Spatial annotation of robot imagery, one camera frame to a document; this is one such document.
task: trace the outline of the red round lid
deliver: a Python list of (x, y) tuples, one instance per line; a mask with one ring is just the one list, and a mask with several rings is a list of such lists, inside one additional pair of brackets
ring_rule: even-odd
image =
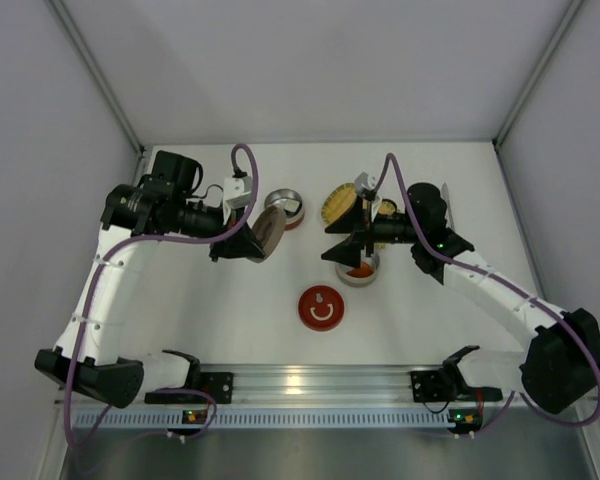
[(344, 300), (333, 288), (316, 285), (300, 297), (298, 313), (307, 327), (326, 332), (337, 327), (344, 317)]

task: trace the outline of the metal frame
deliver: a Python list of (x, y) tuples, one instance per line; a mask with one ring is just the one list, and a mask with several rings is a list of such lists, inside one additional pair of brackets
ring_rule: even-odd
[[(147, 166), (145, 147), (140, 142), (133, 126), (129, 122), (120, 102), (107, 81), (96, 59), (89, 50), (75, 21), (71, 17), (63, 0), (44, 0), (51, 14), (57, 20), (66, 38), (72, 45), (88, 74), (96, 84), (103, 100), (108, 105), (114, 118), (120, 125), (127, 140), (135, 150), (138, 164), (135, 172), (136, 179), (143, 173)], [(517, 119), (530, 100), (533, 92), (541, 82), (543, 75), (551, 60), (555, 57), (564, 43), (570, 27), (582, 12), (586, 0), (572, 0), (554, 29), (550, 39), (541, 50), (538, 60), (522, 86), (516, 100), (506, 115), (501, 127), (496, 134), (493, 144), (496, 154), (506, 141)], [(498, 161), (505, 181), (509, 199), (511, 201), (516, 222), (522, 235), (523, 244), (527, 254), (534, 281), (545, 298), (545, 288), (537, 255), (530, 242), (528, 228), (521, 218), (507, 166), (498, 155)], [(408, 371), (426, 367), (409, 366), (356, 366), (356, 367), (308, 367), (308, 366), (240, 366), (221, 365), (206, 366), (206, 371), (233, 371), (236, 373), (234, 384), (234, 404), (240, 405), (243, 412), (255, 411), (261, 408), (277, 408), (282, 410), (296, 410), (299, 408), (330, 407), (335, 409), (409, 409), (414, 408), (410, 400), (410, 380)], [(576, 409), (580, 417), (585, 416), (587, 403), (591, 399), (581, 401)], [(66, 443), (63, 436), (62, 415), (60, 413), (62, 400), (56, 400), (56, 412), (53, 425), (47, 439), (47, 448), (33, 478), (58, 478), (62, 469), (66, 453)], [(93, 409), (95, 402), (85, 399), (76, 402), (76, 410)], [(131, 405), (132, 411), (142, 409), (144, 404)], [(454, 407), (472, 405), (454, 404)], [(513, 407), (522, 407), (521, 402), (514, 402)], [(600, 420), (593, 426), (583, 429), (584, 443), (586, 444), (596, 473), (600, 478)]]
[(102, 99), (105, 101), (105, 103), (111, 110), (111, 113), (120, 125), (120, 128), (122, 128), (122, 131), (127, 137), (127, 140), (135, 150), (136, 154), (138, 156), (141, 156), (142, 152), (144, 151), (144, 147), (140, 143), (140, 139), (136, 135), (131, 123), (129, 122), (129, 119), (124, 113), (124, 110), (120, 106), (120, 102), (113, 93), (111, 85), (104, 76), (104, 73), (102, 73), (102, 70), (98, 66), (95, 57), (93, 56), (91, 50), (89, 50), (89, 47), (84, 41), (84, 38), (80, 33), (76, 22), (71, 17), (71, 14), (69, 13), (67, 6), (64, 4), (64, 1), (44, 1), (49, 7), (49, 10), (51, 11), (53, 17), (60, 25), (60, 28), (66, 35), (67, 40), (74, 48), (76, 54), (78, 55), (78, 58), (87, 69), (87, 73), (91, 76), (91, 79), (96, 84), (98, 92), (100, 92), (100, 95), (102, 95)]
[(498, 130), (496, 137), (493, 140), (494, 146), (496, 148), (496, 153), (500, 150), (500, 147), (507, 139), (509, 132), (513, 128), (516, 120), (522, 113), (524, 106), (529, 101), (531, 94), (537, 88), (540, 80), (543, 77), (543, 74), (546, 72), (547, 67), (550, 65), (551, 60), (555, 57), (556, 53), (564, 43), (564, 39), (566, 37), (567, 32), (570, 27), (573, 25), (575, 19), (578, 17), (579, 13), (582, 11), (582, 7), (586, 3), (587, 0), (571, 0), (569, 5), (567, 6), (562, 18), (558, 22), (557, 27), (553, 31), (551, 38), (547, 42), (546, 46), (541, 50), (541, 54), (538, 57), (536, 64), (534, 65), (527, 81), (522, 86), (520, 93), (518, 93), (516, 97), (516, 101), (511, 107), (511, 110), (505, 117), (502, 126)]

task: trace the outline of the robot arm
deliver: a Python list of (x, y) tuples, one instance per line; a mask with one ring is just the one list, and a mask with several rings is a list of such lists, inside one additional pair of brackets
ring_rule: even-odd
[(511, 352), (467, 346), (450, 355), (436, 371), (415, 373), (417, 401), (475, 400), (478, 389), (486, 401), (497, 401), (503, 389), (526, 392), (542, 409), (556, 414), (595, 387), (594, 373), (580, 348), (547, 315), (550, 312), (564, 319), (600, 371), (600, 332), (590, 313), (583, 309), (565, 312), (498, 273), (471, 243), (447, 228), (447, 205), (440, 191), (431, 184), (418, 183), (409, 188), (408, 198), (428, 243), (444, 257), (475, 268), (466, 269), (434, 257), (420, 242), (407, 214), (374, 214), (371, 205), (375, 182), (371, 183), (372, 188), (363, 186), (355, 204), (326, 228), (326, 233), (348, 233), (349, 237), (322, 258), (359, 267), (360, 250), (366, 249), (368, 256), (375, 243), (413, 244), (411, 253), (422, 272), (471, 300), (520, 345), (519, 350)]
[[(197, 387), (200, 364), (193, 356), (164, 351), (134, 360), (119, 357), (123, 313), (163, 235), (217, 238), (245, 213), (252, 181), (243, 172), (236, 168), (225, 180), (221, 207), (188, 201), (196, 174), (199, 185), (198, 162), (160, 151), (151, 174), (139, 185), (119, 185), (108, 195), (78, 305), (54, 348), (38, 352), (36, 369), (65, 385), (74, 346), (80, 343), (72, 389), (108, 405), (123, 408), (138, 394), (159, 388)], [(265, 258), (261, 241), (246, 223), (231, 237), (213, 243), (209, 255), (213, 261)], [(83, 339), (78, 342), (81, 330)]]

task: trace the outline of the black mount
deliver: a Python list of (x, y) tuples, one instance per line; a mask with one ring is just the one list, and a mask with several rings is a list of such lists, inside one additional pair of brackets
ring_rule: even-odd
[[(38, 351), (35, 368), (61, 387), (69, 374), (70, 359), (62, 356), (62, 349)], [(119, 358), (112, 365), (95, 366), (92, 358), (76, 365), (73, 391), (99, 400), (116, 408), (124, 408), (138, 395), (144, 369), (142, 362)]]
[[(202, 166), (196, 160), (160, 150), (151, 173), (144, 175), (137, 186), (118, 185), (107, 196), (101, 221), (131, 230), (132, 235), (163, 235), (173, 232), (190, 237), (209, 238), (229, 228), (224, 225), (222, 208), (202, 201), (188, 202), (193, 182), (202, 181)], [(234, 177), (244, 176), (236, 171)], [(236, 212), (237, 221), (244, 209)], [(209, 256), (220, 258), (264, 258), (262, 245), (245, 225), (224, 242), (214, 243)]]
[(470, 346), (458, 350), (442, 362), (440, 368), (410, 372), (413, 401), (419, 403), (475, 402), (478, 400), (478, 390), (484, 402), (502, 400), (502, 391), (499, 388), (469, 387), (458, 370), (458, 362), (462, 357), (478, 348), (480, 347)]
[[(233, 373), (211, 372), (205, 373), (200, 368), (200, 361), (185, 353), (165, 350), (165, 353), (178, 355), (189, 360), (190, 367), (184, 386), (187, 390), (199, 390), (209, 394), (216, 403), (226, 405), (231, 403), (233, 395)], [(150, 405), (198, 405), (205, 404), (207, 400), (191, 393), (170, 393), (168, 391), (149, 392), (144, 396), (144, 402)]]
[[(586, 345), (600, 370), (600, 330), (595, 317), (580, 308), (563, 318)], [(581, 350), (558, 324), (538, 327), (526, 361), (520, 366), (522, 384), (543, 410), (558, 414), (596, 386)]]
[[(409, 187), (407, 194), (418, 223), (434, 248), (448, 257), (455, 257), (467, 250), (473, 251), (473, 245), (447, 228), (447, 204), (438, 187), (430, 183), (415, 183)], [(372, 222), (371, 203), (358, 196), (351, 208), (324, 231), (346, 233), (349, 237), (324, 252), (321, 256), (323, 260), (358, 268), (362, 249), (369, 256), (376, 243), (412, 243), (411, 255), (416, 265), (443, 283), (444, 263), (427, 253), (406, 213), (378, 214)]]

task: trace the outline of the purple cable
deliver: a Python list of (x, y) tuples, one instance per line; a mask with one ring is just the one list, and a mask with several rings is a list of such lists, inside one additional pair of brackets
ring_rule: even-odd
[[(259, 184), (259, 175), (258, 175), (258, 165), (256, 164), (255, 156), (251, 151), (251, 148), (245, 143), (238, 143), (231, 150), (231, 163), (233, 165), (234, 170), (238, 169), (238, 162), (236, 158), (236, 154), (239, 150), (243, 150), (247, 154), (247, 158), (249, 159), (249, 163), (251, 165), (251, 175), (253, 176), (253, 185), (252, 185), (252, 195), (249, 199), (249, 205), (240, 217), (240, 219), (236, 222), (236, 224), (231, 227), (226, 232), (216, 235), (215, 237), (210, 238), (190, 238), (190, 237), (170, 237), (165, 235), (141, 235), (137, 237), (130, 237), (117, 245), (113, 246), (111, 250), (104, 254), (102, 257), (102, 263), (98, 265), (96, 270), (93, 272), (93, 277), (91, 277), (91, 282), (89, 283), (89, 288), (87, 289), (87, 295), (84, 301), (84, 307), (82, 309), (82, 317), (89, 318), (89, 313), (91, 312), (91, 305), (93, 303), (93, 299), (96, 294), (96, 287), (98, 286), (98, 281), (102, 276), (102, 272), (106, 267), (107, 263), (113, 258), (113, 256), (122, 250), (124, 247), (131, 245), (137, 242), (146, 242), (146, 241), (157, 241), (157, 242), (172, 242), (172, 243), (186, 243), (192, 245), (205, 245), (216, 242), (222, 242), (232, 235), (234, 235), (238, 230), (240, 230), (253, 212), (253, 208), (255, 207), (257, 197), (258, 197), (258, 184)], [(63, 420), (64, 420), (64, 435), (67, 439), (67, 444), (70, 448), (81, 448), (86, 445), (88, 441), (91, 440), (93, 434), (98, 429), (98, 426), (104, 419), (107, 412), (111, 409), (111, 405), (108, 405), (98, 416), (96, 423), (91, 428), (91, 431), (87, 434), (87, 437), (80, 443), (76, 442), (75, 437), (73, 436), (73, 431), (71, 430), (71, 392), (73, 389), (73, 379), (76, 373), (76, 366), (78, 364), (78, 357), (80, 355), (80, 349), (82, 348), (82, 343), (84, 341), (84, 335), (87, 329), (87, 324), (85, 322), (81, 322), (78, 328), (78, 334), (76, 335), (76, 343), (73, 347), (73, 354), (71, 356), (71, 361), (69, 362), (69, 371), (67, 373), (67, 381), (64, 389), (64, 407), (63, 407)]]
[[(441, 260), (445, 263), (449, 263), (451, 265), (455, 265), (457, 267), (464, 268), (465, 270), (470, 270), (479, 275), (489, 274), (489, 272), (487, 272), (486, 270), (483, 270), (480, 267), (476, 267), (474, 265), (469, 265), (467, 263), (455, 260), (451, 257), (447, 257), (446, 255), (442, 255), (440, 252), (436, 251), (429, 244), (424, 232), (422, 231), (422, 228), (420, 227), (420, 224), (418, 223), (416, 214), (413, 211), (413, 206), (411, 205), (411, 202), (409, 201), (409, 194), (407, 192), (407, 187), (404, 184), (404, 179), (402, 178), (402, 172), (400, 171), (400, 165), (398, 165), (398, 161), (396, 160), (396, 157), (393, 153), (387, 154), (387, 157), (384, 162), (384, 166), (382, 168), (382, 173), (380, 174), (380, 180), (378, 180), (375, 190), (378, 191), (380, 189), (380, 186), (382, 185), (382, 182), (384, 182), (384, 178), (387, 175), (387, 170), (389, 168), (389, 163), (391, 163), (393, 165), (393, 169), (396, 172), (396, 180), (398, 181), (398, 185), (400, 187), (400, 193), (402, 195), (402, 199), (404, 201), (405, 208), (407, 210), (407, 214), (409, 215), (409, 219), (411, 220), (411, 223), (413, 224), (413, 228), (416, 231), (418, 240), (420, 240), (420, 243), (422, 243), (422, 246), (427, 251), (427, 253), (429, 253), (432, 257), (437, 258), (438, 260)], [(567, 427), (584, 427), (584, 426), (591, 425), (592, 423), (594, 423), (596, 420), (598, 420), (598, 418), (600, 418), (600, 369), (598, 368), (598, 365), (596, 365), (596, 361), (593, 358), (593, 356), (591, 355), (591, 352), (589, 352), (589, 349), (587, 348), (587, 346), (580, 339), (578, 334), (576, 334), (576, 332), (574, 332), (574, 330), (569, 326), (569, 324), (560, 315), (555, 313), (553, 310), (551, 310), (549, 307), (547, 307), (544, 303), (540, 302), (537, 298), (532, 298), (531, 295), (529, 295), (527, 292), (522, 290), (520, 287), (518, 287), (517, 285), (514, 285), (513, 283), (508, 281), (506, 278), (503, 278), (497, 274), (492, 274), (490, 276), (490, 278), (494, 279), (499, 284), (505, 286), (506, 288), (508, 288), (509, 290), (511, 290), (512, 292), (514, 292), (515, 294), (517, 294), (519, 297), (523, 298), (524, 300), (528, 300), (532, 306), (540, 309), (542, 312), (547, 314), (552, 320), (554, 320), (556, 323), (558, 323), (562, 328), (564, 328), (564, 330), (567, 332), (567, 334), (571, 337), (571, 339), (574, 341), (574, 343), (578, 346), (580, 351), (582, 351), (582, 354), (584, 355), (585, 359), (587, 360), (589, 367), (593, 371), (593, 376), (596, 379), (596, 384), (598, 387), (598, 403), (596, 405), (596, 409), (594, 410), (594, 412), (589, 417), (585, 418), (584, 420), (580, 420), (577, 422), (569, 422), (566, 420), (561, 420), (559, 418), (555, 418), (555, 417), (543, 412), (542, 410), (540, 410), (538, 407), (533, 405), (533, 403), (527, 398), (526, 395), (524, 395), (523, 393), (520, 393), (520, 396), (522, 397), (524, 402), (529, 406), (529, 408), (534, 413), (536, 413), (540, 417), (544, 418), (545, 420), (556, 423), (558, 425), (567, 426)]]
[[(160, 389), (160, 390), (157, 390), (157, 391), (161, 392), (161, 393), (187, 393), (187, 394), (193, 394), (193, 395), (197, 395), (197, 396), (202, 397), (205, 400), (207, 400), (209, 403), (211, 403), (211, 405), (213, 405), (213, 413), (211, 414), (211, 417), (209, 417), (207, 419), (207, 421), (200, 428), (200, 430), (198, 430), (193, 435), (191, 435), (189, 437), (186, 437), (186, 439), (187, 440), (193, 440), (194, 438), (198, 438), (199, 436), (201, 436), (204, 433), (206, 433), (207, 430), (209, 430), (209, 427), (211, 426), (211, 424), (215, 420), (216, 414), (218, 413), (218, 404), (216, 403), (216, 401), (210, 395), (208, 395), (205, 392), (201, 392), (199, 390), (189, 390), (189, 389), (186, 389), (186, 388), (174, 388), (174, 389), (163, 388), (163, 389)], [(95, 464), (93, 467), (91, 467), (88, 470), (84, 470), (82, 468), (82, 466), (80, 465), (79, 461), (77, 461), (76, 462), (76, 467), (78, 469), (78, 472), (82, 476), (92, 475), (95, 472), (97, 472), (98, 470), (101, 470), (106, 465), (107, 461), (111, 457), (113, 457), (113, 456), (117, 455), (118, 453), (120, 453), (121, 451), (129, 448), (132, 444), (136, 443), (139, 440), (142, 440), (143, 438), (153, 437), (153, 436), (158, 436), (158, 435), (164, 436), (165, 433), (162, 430), (160, 430), (160, 431), (150, 431), (150, 432), (139, 433), (138, 435), (135, 435), (135, 436), (131, 437), (130, 439), (126, 440), (122, 445), (118, 446), (113, 452), (111, 452), (111, 454), (109, 454), (106, 458), (100, 460), (97, 464)]]

